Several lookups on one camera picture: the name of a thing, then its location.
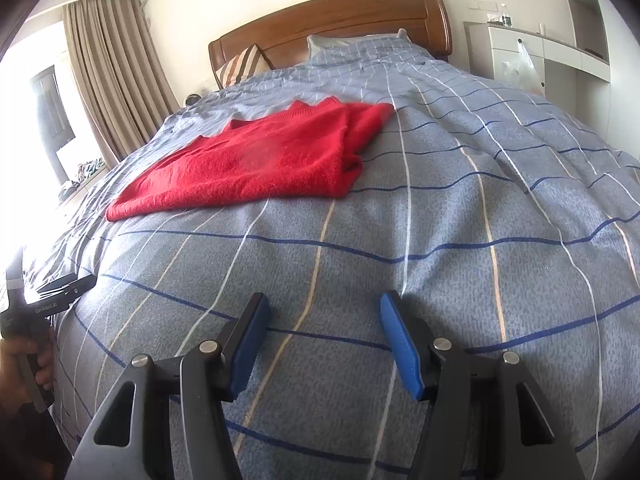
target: hand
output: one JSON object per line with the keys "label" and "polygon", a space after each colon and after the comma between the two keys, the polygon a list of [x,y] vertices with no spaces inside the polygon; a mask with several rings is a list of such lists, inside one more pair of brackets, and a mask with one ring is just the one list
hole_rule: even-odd
{"label": "hand", "polygon": [[[53,330],[49,332],[49,339],[53,340]],[[38,345],[32,339],[24,336],[13,336],[0,339],[0,407],[4,414],[12,418],[23,404],[31,402],[31,396],[22,380],[18,366],[18,354],[35,354]],[[35,375],[36,383],[45,390],[53,387],[53,351],[51,344],[38,354],[38,364],[41,369]]]}

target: bed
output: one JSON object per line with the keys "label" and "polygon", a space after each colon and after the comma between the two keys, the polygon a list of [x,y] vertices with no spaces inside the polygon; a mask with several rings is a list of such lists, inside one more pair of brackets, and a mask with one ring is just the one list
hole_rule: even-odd
{"label": "bed", "polygon": [[[400,27],[411,42],[306,58],[308,34]],[[53,413],[66,444],[75,449],[133,355],[173,356],[261,291],[267,337],[247,390],[225,406],[244,477],[402,479],[426,406],[402,387],[378,320],[380,294],[397,289],[436,336],[474,353],[517,352],[586,477],[597,461],[595,477],[606,478],[640,429],[638,162],[543,98],[446,63],[442,0],[302,3],[213,41],[212,68],[253,43],[275,70],[168,117],[49,249],[27,253],[30,283],[98,274],[55,320]],[[345,199],[104,220],[128,182],[197,135],[331,95],[396,109]],[[185,478],[177,410],[174,465]],[[472,456],[465,467],[472,478]]]}

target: curtain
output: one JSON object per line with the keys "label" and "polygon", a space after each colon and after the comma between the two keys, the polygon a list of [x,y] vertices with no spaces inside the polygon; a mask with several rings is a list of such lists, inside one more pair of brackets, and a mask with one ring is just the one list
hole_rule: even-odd
{"label": "curtain", "polygon": [[79,0],[63,13],[71,65],[109,168],[178,109],[137,0]]}

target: red sweater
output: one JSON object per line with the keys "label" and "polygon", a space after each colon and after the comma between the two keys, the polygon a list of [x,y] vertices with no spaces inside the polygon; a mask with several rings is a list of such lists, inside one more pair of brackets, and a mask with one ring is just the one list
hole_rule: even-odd
{"label": "red sweater", "polygon": [[107,220],[268,196],[343,197],[362,172],[356,153],[393,111],[329,97],[255,121],[232,119],[148,168],[111,203]]}

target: white cabinet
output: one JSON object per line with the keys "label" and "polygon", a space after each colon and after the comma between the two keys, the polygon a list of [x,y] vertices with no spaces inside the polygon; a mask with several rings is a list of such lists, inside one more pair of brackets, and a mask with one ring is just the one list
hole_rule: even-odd
{"label": "white cabinet", "polygon": [[504,27],[487,27],[491,38],[491,48],[518,51],[518,43],[522,42],[532,56],[544,57],[542,38],[532,34],[520,34]]}
{"label": "white cabinet", "polygon": [[[533,66],[538,72],[538,76],[540,76],[540,83],[542,87],[540,91],[542,95],[545,94],[545,60],[539,56],[530,56],[533,61]],[[518,62],[520,58],[520,54],[517,52],[508,52],[507,50],[493,50],[493,59],[494,59],[494,77],[496,81],[506,81],[504,76],[504,71],[506,68],[506,64],[509,63],[513,66]]]}
{"label": "white cabinet", "polygon": [[545,49],[544,58],[561,63],[563,65],[572,66],[578,70],[582,67],[581,52],[576,48],[572,48],[557,41],[551,41],[548,39],[542,40],[543,47]]}
{"label": "white cabinet", "polygon": [[610,68],[605,61],[551,38],[489,24],[467,24],[471,73],[507,82],[504,63],[518,61],[518,42],[531,56],[542,93],[596,132],[609,115]]}
{"label": "white cabinet", "polygon": [[590,56],[586,52],[581,52],[580,54],[582,56],[581,69],[583,72],[604,79],[604,81],[611,81],[611,70],[608,64],[596,57]]}

